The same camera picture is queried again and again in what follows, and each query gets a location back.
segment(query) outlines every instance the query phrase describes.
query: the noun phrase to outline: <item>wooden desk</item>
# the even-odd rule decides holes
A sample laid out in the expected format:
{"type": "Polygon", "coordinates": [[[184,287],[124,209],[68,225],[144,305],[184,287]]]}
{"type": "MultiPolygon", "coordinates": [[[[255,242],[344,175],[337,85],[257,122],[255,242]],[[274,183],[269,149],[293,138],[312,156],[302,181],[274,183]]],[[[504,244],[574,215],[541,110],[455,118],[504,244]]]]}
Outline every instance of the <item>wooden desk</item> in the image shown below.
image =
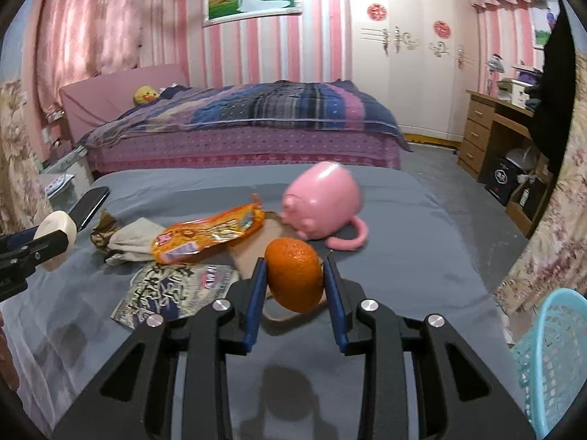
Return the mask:
{"type": "MultiPolygon", "coordinates": [[[[533,144],[526,127],[531,122],[533,114],[492,96],[475,91],[467,92],[471,95],[471,102],[457,164],[475,180],[483,181],[494,157],[505,157],[512,149],[533,144]]],[[[518,203],[522,186],[514,191],[506,207],[506,213],[528,238],[544,213],[554,185],[552,174],[544,171],[545,160],[545,157],[541,156],[541,163],[537,168],[540,172],[537,173],[547,183],[547,190],[533,219],[530,220],[523,213],[518,203]]]]}

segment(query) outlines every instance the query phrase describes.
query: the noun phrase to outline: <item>bed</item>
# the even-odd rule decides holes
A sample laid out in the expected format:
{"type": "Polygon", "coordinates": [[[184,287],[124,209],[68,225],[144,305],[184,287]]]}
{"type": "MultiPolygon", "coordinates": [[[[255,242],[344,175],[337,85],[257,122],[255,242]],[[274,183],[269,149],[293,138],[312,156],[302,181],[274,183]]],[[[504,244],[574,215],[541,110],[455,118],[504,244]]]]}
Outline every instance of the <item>bed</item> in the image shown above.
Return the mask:
{"type": "MultiPolygon", "coordinates": [[[[253,191],[266,209],[278,210],[288,183],[306,168],[129,170],[106,175],[95,185],[110,187],[105,208],[123,224],[145,216],[168,226],[246,203],[253,191]]],[[[350,170],[363,188],[361,217],[371,234],[364,249],[335,253],[341,275],[359,281],[368,296],[401,316],[443,314],[520,403],[495,301],[447,214],[407,173],[350,170]]],[[[29,278],[27,291],[1,307],[21,377],[19,395],[45,431],[129,335],[109,316],[140,266],[106,266],[89,240],[95,223],[79,233],[59,270],[39,270],[29,278]]],[[[315,246],[322,256],[327,252],[321,242],[315,246]]],[[[281,335],[261,329],[248,357],[228,359],[235,439],[354,440],[362,379],[362,359],[340,354],[327,312],[281,335]],[[289,416],[299,406],[311,409],[289,416]]],[[[412,438],[414,421],[411,417],[412,438]]]]}
{"type": "Polygon", "coordinates": [[[61,89],[73,143],[93,170],[343,164],[400,168],[392,114],[350,81],[189,88],[178,65],[98,76],[61,89]],[[134,91],[172,83],[146,106],[134,91]]]}

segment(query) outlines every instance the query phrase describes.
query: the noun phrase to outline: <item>striped wallpaper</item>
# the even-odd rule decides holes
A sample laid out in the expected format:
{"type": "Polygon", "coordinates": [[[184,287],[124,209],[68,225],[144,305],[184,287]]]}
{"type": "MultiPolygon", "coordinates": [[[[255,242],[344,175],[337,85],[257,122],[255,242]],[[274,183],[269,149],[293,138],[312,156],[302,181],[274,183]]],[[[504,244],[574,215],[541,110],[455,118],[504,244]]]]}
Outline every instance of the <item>striped wallpaper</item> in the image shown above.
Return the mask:
{"type": "MultiPolygon", "coordinates": [[[[145,0],[140,65],[180,63],[195,87],[351,78],[349,0],[303,0],[301,15],[283,15],[202,26],[204,0],[145,0]]],[[[527,3],[478,10],[480,87],[485,61],[498,53],[511,64],[541,68],[532,47],[527,3]]]]}

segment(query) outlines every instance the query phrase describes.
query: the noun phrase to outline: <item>red decoration sticker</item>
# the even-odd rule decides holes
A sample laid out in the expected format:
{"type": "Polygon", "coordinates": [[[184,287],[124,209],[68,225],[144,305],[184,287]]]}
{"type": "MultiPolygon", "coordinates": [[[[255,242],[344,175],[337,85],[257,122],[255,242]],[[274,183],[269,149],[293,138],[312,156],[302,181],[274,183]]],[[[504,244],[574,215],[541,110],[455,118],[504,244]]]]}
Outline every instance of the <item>red decoration sticker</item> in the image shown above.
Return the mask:
{"type": "Polygon", "coordinates": [[[382,21],[387,18],[387,10],[385,6],[379,3],[370,4],[367,8],[367,15],[375,21],[382,21]]]}
{"type": "Polygon", "coordinates": [[[438,35],[439,38],[443,40],[448,40],[452,33],[450,26],[444,23],[444,21],[435,21],[434,22],[434,32],[438,35]]]}

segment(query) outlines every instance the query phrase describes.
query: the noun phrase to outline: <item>gray floor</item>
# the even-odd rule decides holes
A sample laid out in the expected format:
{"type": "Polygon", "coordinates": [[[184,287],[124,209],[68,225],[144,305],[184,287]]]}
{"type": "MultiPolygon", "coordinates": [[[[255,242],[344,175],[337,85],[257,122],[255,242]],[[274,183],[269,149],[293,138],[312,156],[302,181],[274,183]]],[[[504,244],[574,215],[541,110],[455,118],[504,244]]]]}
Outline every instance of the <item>gray floor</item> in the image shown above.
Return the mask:
{"type": "Polygon", "coordinates": [[[487,290],[492,293],[526,247],[527,239],[484,186],[457,165],[453,151],[411,144],[402,169],[436,196],[459,227],[487,290]]]}

